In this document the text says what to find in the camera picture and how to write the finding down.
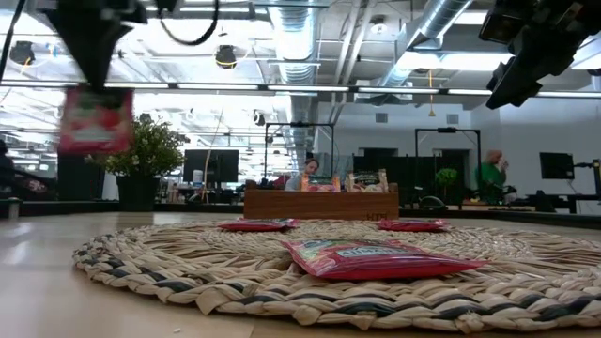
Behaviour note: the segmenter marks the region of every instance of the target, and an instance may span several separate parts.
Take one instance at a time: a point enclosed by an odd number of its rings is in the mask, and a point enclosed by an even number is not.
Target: wooden crate
[[[396,220],[398,193],[284,192],[248,189],[244,217],[331,220]]]

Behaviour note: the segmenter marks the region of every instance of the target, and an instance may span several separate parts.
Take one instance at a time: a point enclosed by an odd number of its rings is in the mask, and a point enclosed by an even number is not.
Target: woven placemat
[[[215,222],[138,227],[74,253],[93,280],[196,303],[211,312],[287,315],[301,325],[418,327],[465,333],[601,325],[601,243],[545,233],[453,228],[378,231],[375,223],[304,221],[285,233],[225,232]],[[304,274],[282,239],[397,238],[480,269],[414,281],[325,281]]]

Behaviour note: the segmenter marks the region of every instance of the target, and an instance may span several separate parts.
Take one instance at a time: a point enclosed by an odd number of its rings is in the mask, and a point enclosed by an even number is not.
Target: snack bag
[[[294,261],[320,278],[423,278],[480,268],[486,261],[426,253],[400,240],[316,239],[282,242]]]
[[[67,88],[58,150],[85,154],[127,150],[132,98],[126,88],[106,88],[100,94],[84,85]]]
[[[297,227],[297,220],[249,220],[239,218],[233,222],[219,224],[219,227],[230,231],[279,231]]]
[[[439,232],[445,231],[446,225],[449,224],[444,220],[381,220],[378,223],[378,229],[387,231]]]
[[[386,169],[377,173],[348,174],[346,187],[348,192],[388,192]]]
[[[302,192],[340,192],[340,178],[338,176],[317,177],[303,174],[300,190]]]

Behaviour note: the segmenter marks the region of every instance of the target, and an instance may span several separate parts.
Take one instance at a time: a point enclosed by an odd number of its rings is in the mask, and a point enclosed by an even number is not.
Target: black metal frame
[[[267,177],[267,148],[269,146],[268,139],[270,138],[271,126],[288,126],[290,128],[312,128],[312,127],[330,127],[331,130],[331,175],[334,176],[334,124],[333,123],[266,123],[265,124],[265,158],[263,159],[263,177]]]
[[[435,131],[437,133],[457,133],[459,132],[473,132],[476,134],[476,143],[478,147],[478,189],[482,186],[482,145],[480,143],[480,130],[473,129],[456,129],[456,128],[416,128],[415,129],[415,178],[413,179],[413,185],[416,186],[418,183],[418,165],[420,160],[420,131]]]

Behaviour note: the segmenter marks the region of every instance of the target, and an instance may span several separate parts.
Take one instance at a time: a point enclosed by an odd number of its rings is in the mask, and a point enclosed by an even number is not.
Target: monitor
[[[543,179],[574,179],[572,154],[540,153]]]
[[[184,152],[184,181],[192,182],[193,171],[205,171],[207,161],[207,149],[186,150]],[[208,182],[238,182],[237,150],[211,150],[208,159],[207,181]]]

